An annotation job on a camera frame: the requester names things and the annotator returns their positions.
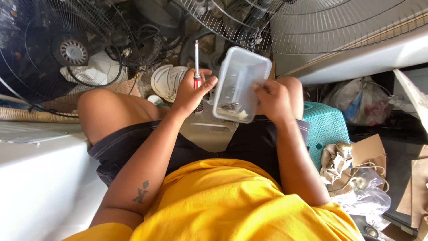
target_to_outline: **fan hub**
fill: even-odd
[[[60,46],[62,57],[71,64],[81,65],[86,62],[88,52],[79,41],[69,39]]]

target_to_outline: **hand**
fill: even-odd
[[[178,86],[177,96],[170,111],[180,115],[183,119],[195,111],[202,97],[217,83],[217,77],[214,76],[205,80],[205,75],[212,74],[211,70],[199,69],[199,74],[202,78],[201,87],[193,89],[195,69],[190,69]]]
[[[261,108],[275,125],[295,121],[287,87],[276,81],[267,80],[264,87],[255,84],[254,90],[260,100],[258,108]]]

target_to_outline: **black shorts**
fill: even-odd
[[[97,173],[110,185],[120,169],[158,126],[160,120],[135,124],[120,129],[96,143],[89,155],[98,159]],[[297,120],[305,144],[309,124]],[[225,151],[208,152],[178,134],[165,176],[189,163],[210,158],[239,159],[251,162],[271,175],[279,184],[276,154],[276,126],[264,115],[257,115],[249,124],[240,123]]]

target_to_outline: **tattoo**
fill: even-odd
[[[149,186],[149,181],[147,180],[147,181],[145,181],[143,183],[143,189],[146,189],[148,186]],[[138,190],[138,197],[134,198],[132,201],[143,203],[143,197],[144,197],[144,195],[146,193],[148,193],[147,190],[143,190],[143,189],[137,188],[137,190]]]

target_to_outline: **plastic container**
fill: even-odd
[[[253,85],[264,85],[271,67],[268,58],[240,47],[230,48],[220,68],[213,115],[242,123],[253,121],[258,101]]]

